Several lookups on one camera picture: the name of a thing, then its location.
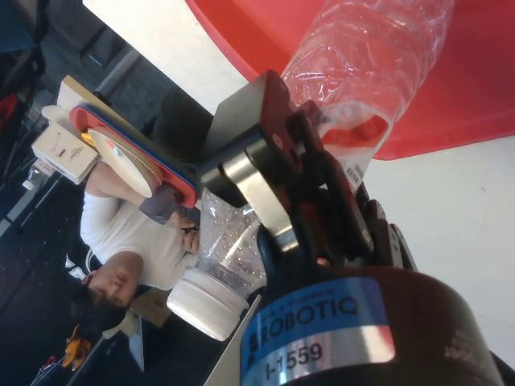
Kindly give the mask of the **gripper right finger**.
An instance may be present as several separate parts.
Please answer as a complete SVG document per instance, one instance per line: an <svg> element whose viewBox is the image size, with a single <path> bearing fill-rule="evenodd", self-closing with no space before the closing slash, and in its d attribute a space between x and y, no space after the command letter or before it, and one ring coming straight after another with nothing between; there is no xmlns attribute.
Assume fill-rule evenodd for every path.
<svg viewBox="0 0 515 386"><path fill-rule="evenodd" d="M400 228L386 219L383 207L367 192L363 193L363 217L373 242L373 251L364 258L366 265L417 268Z"/></svg>

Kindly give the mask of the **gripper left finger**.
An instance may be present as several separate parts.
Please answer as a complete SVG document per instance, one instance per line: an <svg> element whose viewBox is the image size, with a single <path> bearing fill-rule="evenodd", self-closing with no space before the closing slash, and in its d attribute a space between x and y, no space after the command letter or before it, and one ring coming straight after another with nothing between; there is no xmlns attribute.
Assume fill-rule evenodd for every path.
<svg viewBox="0 0 515 386"><path fill-rule="evenodd" d="M373 239L339 162L317 131L322 111L295 105L268 71L219 104L200 155L204 187L260 221L264 258L296 253L354 261Z"/></svg>

